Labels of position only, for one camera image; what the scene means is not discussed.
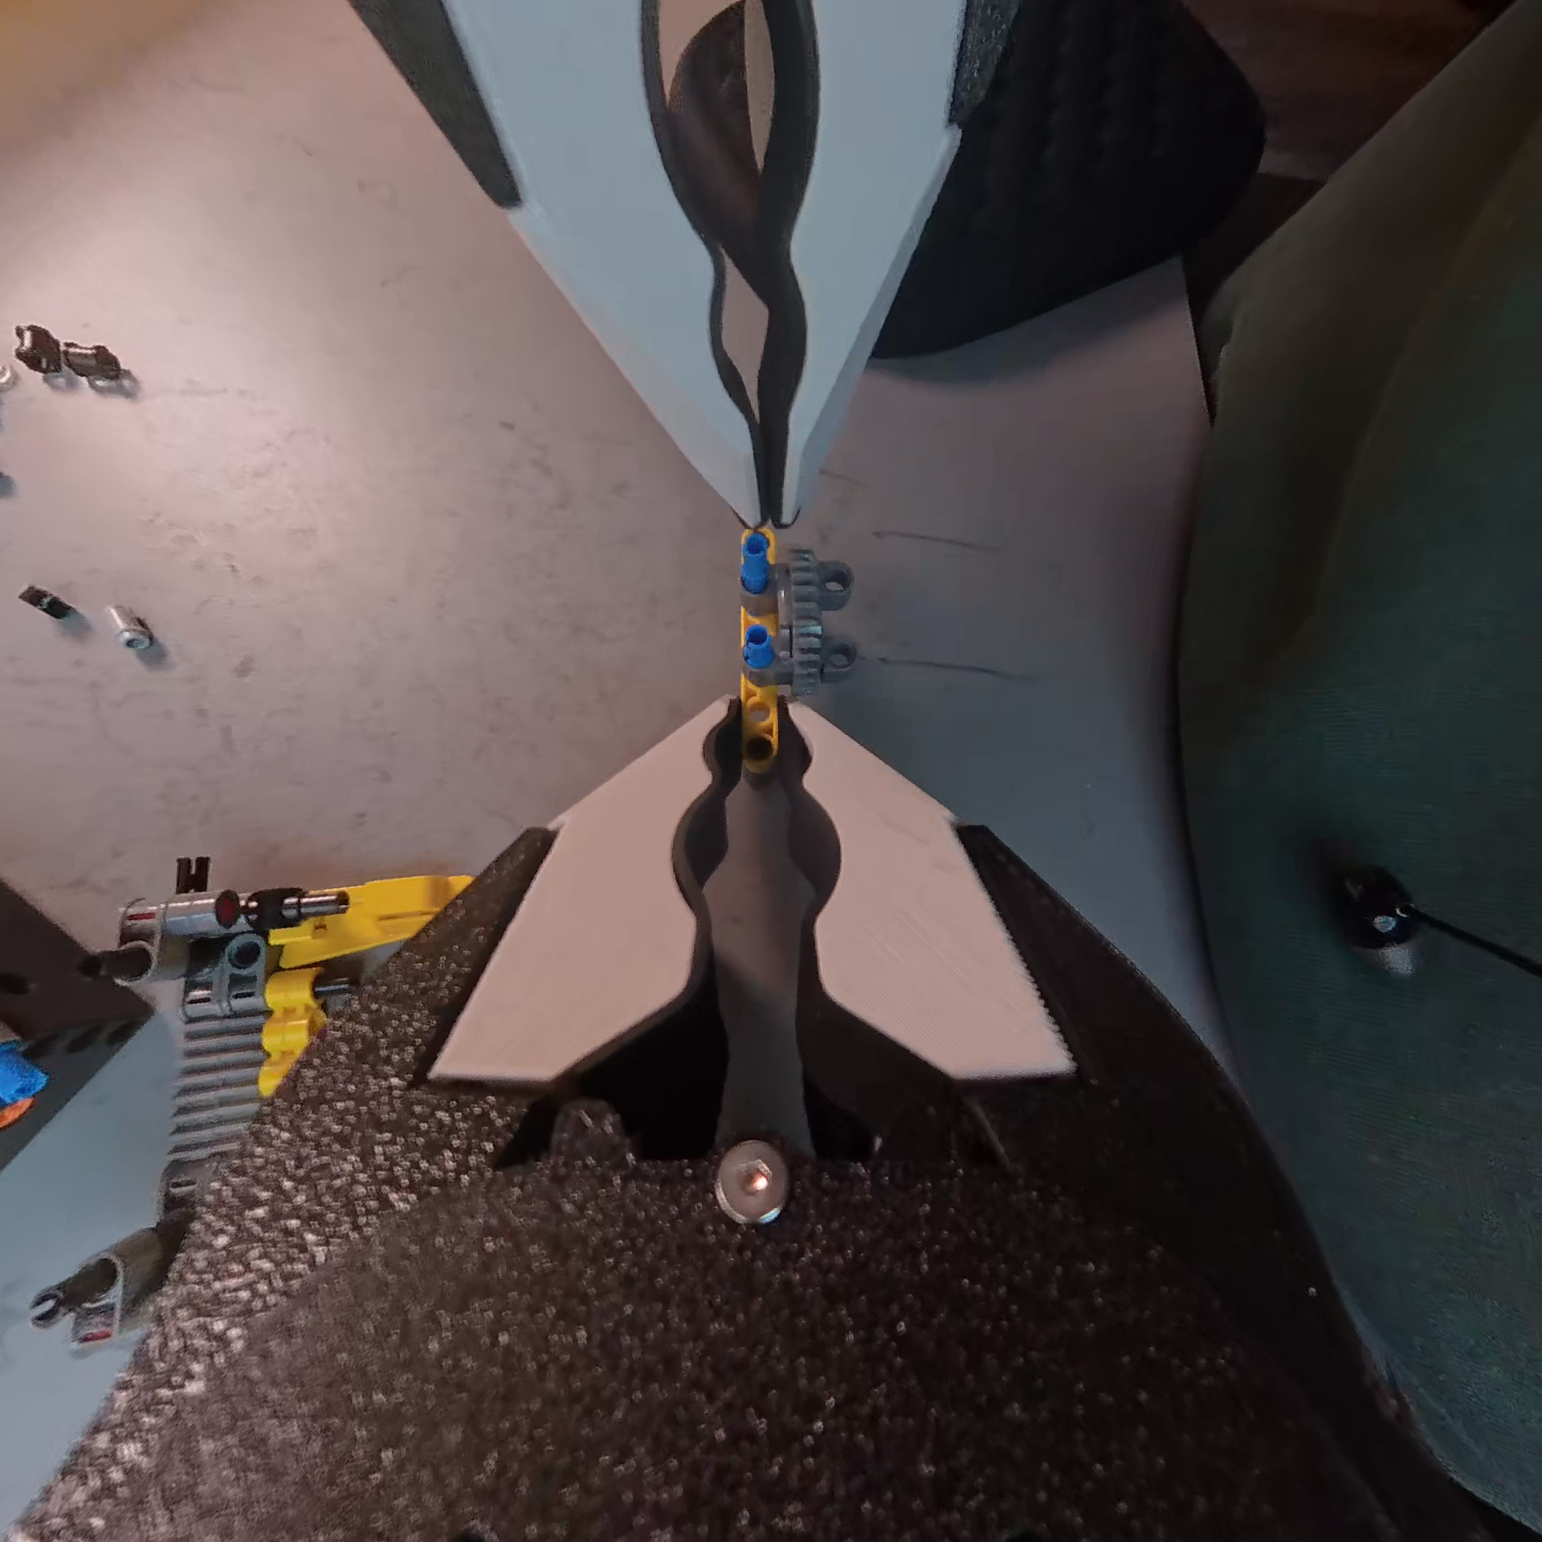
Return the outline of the yellow lego beam with black pins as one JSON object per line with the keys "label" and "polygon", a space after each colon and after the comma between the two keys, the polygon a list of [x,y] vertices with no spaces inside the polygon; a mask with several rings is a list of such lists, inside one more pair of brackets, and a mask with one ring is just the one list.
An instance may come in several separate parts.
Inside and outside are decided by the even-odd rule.
{"label": "yellow lego beam with black pins", "polygon": [[784,578],[772,528],[741,541],[741,724],[742,770],[772,774],[783,746],[783,698],[793,684]]}

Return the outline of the large yellow black lego model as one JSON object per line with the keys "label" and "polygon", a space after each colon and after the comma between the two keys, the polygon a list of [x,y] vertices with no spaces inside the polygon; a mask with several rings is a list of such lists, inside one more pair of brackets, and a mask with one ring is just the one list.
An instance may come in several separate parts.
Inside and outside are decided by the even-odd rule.
{"label": "large yellow black lego model", "polygon": [[4,885],[4,1168],[145,1029],[151,1003],[82,972],[85,945]]}

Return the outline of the pile of small lego pins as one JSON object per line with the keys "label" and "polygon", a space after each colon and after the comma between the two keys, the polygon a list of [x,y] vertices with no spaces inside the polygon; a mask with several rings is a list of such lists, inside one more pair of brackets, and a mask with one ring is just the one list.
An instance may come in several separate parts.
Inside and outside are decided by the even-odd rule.
{"label": "pile of small lego pins", "polygon": [[111,455],[111,431],[86,420],[82,404],[137,395],[137,376],[105,343],[17,323],[4,334],[4,498],[97,465]]}

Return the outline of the grey lego gear with blue pins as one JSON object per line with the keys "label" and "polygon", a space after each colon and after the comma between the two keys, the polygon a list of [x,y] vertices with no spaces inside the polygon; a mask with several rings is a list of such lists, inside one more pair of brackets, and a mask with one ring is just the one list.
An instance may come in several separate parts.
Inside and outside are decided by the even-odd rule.
{"label": "grey lego gear with blue pins", "polygon": [[775,532],[741,539],[741,665],[742,687],[808,698],[847,679],[859,646],[828,631],[856,590],[849,564],[813,548],[779,548]]}

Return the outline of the grey yellow lego rack assembly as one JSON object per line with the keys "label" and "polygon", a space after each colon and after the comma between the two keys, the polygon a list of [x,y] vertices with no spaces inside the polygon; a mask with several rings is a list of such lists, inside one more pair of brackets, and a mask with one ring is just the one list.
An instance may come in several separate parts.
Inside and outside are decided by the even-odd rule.
{"label": "grey yellow lego rack assembly", "polygon": [[211,857],[176,861],[176,893],[120,911],[118,945],[85,974],[179,989],[179,1074],[155,1222],[93,1255],[29,1303],[71,1347],[145,1324],[217,1168],[241,1147],[381,955],[418,937],[473,877],[388,877],[332,890],[217,890]]}

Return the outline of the black drawstring toggle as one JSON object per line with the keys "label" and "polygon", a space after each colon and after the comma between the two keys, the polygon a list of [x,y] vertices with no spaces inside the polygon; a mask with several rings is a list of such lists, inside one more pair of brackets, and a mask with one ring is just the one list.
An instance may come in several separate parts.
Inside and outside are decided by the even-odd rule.
{"label": "black drawstring toggle", "polygon": [[1537,957],[1424,911],[1398,877],[1382,867],[1336,872],[1331,896],[1348,945],[1361,955],[1377,955],[1388,974],[1412,974],[1417,939],[1438,934],[1529,978],[1540,978]]}

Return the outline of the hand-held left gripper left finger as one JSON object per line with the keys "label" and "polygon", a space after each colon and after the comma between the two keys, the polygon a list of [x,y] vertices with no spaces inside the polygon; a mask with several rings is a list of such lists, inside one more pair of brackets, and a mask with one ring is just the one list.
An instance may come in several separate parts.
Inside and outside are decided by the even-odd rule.
{"label": "hand-held left gripper left finger", "polygon": [[642,1159],[708,1154],[726,1031],[705,881],[737,785],[741,704],[718,698],[565,812],[429,1080],[604,1103]]}

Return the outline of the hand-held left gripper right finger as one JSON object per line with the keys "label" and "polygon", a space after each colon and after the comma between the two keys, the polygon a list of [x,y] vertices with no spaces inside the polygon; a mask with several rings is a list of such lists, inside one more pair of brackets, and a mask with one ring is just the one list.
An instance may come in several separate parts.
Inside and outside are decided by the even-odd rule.
{"label": "hand-held left gripper right finger", "polygon": [[927,1147],[979,1094],[1075,1078],[1075,1057],[935,795],[806,707],[783,713],[800,934],[794,1045],[815,1154]]}

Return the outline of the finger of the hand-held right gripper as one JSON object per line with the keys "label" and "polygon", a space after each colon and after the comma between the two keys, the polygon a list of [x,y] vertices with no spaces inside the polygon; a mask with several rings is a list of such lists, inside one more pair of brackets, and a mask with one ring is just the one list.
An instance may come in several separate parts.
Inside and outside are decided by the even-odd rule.
{"label": "finger of the hand-held right gripper", "polygon": [[745,528],[756,435],[721,358],[721,257],[669,176],[658,4],[448,4],[511,166],[509,220]]}
{"label": "finger of the hand-held right gripper", "polygon": [[966,4],[811,4],[813,145],[790,266],[804,367],[787,409],[779,526],[811,503],[859,379],[956,161]]}

